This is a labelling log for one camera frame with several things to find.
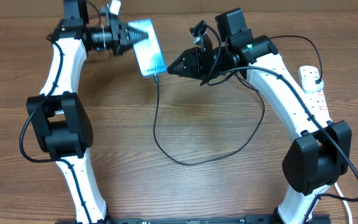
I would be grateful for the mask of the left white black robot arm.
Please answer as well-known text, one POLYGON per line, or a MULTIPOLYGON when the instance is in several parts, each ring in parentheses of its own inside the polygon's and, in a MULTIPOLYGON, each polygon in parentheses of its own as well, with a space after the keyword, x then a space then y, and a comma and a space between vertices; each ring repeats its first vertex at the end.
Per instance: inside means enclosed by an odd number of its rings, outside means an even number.
POLYGON ((60 168, 75 205, 74 223, 113 223, 106 201, 101 196, 91 164, 93 128, 78 96, 81 69, 92 50, 117 56, 148 38, 148 33, 122 22, 120 1, 111 1, 97 11, 105 24, 89 26, 89 1, 64 1, 65 17, 47 36, 53 47, 49 75, 39 95, 27 99, 29 114, 19 137, 19 150, 25 153, 24 136, 32 126, 38 144, 49 154, 43 163, 60 168))

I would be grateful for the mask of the Samsung Galaxy smartphone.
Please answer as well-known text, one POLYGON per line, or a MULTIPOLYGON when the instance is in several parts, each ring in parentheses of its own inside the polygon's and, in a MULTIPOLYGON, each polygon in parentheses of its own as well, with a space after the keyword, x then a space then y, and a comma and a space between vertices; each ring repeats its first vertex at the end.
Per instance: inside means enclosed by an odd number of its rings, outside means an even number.
POLYGON ((131 21, 129 25, 144 31, 148 38, 134 44, 133 49, 143 77, 167 71, 163 53, 151 19, 131 21))

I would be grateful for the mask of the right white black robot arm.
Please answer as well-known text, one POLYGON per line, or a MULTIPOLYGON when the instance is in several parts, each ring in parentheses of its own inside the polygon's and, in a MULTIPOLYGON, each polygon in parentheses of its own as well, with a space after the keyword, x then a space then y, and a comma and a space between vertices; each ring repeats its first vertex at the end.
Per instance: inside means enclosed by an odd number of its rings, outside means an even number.
POLYGON ((267 36, 254 37, 241 9, 216 16, 219 46, 213 47, 205 21, 190 29, 195 46, 185 50, 168 73, 209 83, 240 73, 268 101, 283 123, 291 146, 282 162, 288 189, 271 215, 247 215, 246 223, 329 223, 313 215, 318 201, 350 168, 352 132, 345 121, 335 123, 312 96, 297 84, 278 49, 267 36))

